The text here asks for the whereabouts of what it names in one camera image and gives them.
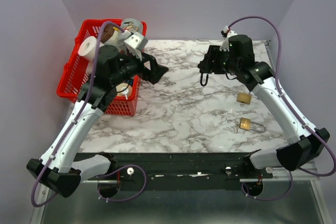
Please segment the black padlock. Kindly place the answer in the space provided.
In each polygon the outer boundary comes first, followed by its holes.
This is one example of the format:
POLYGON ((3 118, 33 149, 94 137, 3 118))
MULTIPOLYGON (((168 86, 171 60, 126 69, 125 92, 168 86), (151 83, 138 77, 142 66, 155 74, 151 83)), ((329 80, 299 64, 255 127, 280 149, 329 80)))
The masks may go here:
POLYGON ((200 72, 200 85, 202 87, 205 87, 208 84, 209 73, 204 72, 203 70, 200 70, 199 72, 200 72))

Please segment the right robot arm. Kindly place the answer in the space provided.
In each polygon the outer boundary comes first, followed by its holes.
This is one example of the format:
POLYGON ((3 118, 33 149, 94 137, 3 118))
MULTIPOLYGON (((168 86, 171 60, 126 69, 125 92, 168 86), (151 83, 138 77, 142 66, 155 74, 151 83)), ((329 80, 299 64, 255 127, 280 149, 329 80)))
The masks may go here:
POLYGON ((242 173, 249 178, 266 167, 284 167, 294 171, 316 158, 323 143, 330 138, 325 128, 317 128, 309 120, 301 123, 291 111, 296 106, 285 98, 275 73, 268 63, 255 60, 252 40, 246 35, 233 35, 226 39, 226 49, 210 45, 204 59, 198 64, 201 74, 232 74, 251 91, 269 110, 280 125, 288 145, 278 149, 254 151, 241 165, 242 173))

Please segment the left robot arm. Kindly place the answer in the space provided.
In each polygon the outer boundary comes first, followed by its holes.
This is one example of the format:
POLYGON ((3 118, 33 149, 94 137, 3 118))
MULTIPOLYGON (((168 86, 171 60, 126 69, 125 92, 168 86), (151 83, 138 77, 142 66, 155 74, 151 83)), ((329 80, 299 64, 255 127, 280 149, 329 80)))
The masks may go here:
POLYGON ((102 46, 98 51, 96 70, 82 85, 78 100, 63 129, 39 158, 29 160, 26 168, 38 182, 67 198, 82 181, 96 176, 112 179, 116 175, 116 158, 98 153, 76 162, 75 156, 92 126, 103 116, 117 96, 117 86, 134 76, 152 84, 158 83, 168 67, 156 58, 140 53, 142 59, 119 52, 115 46, 102 46))

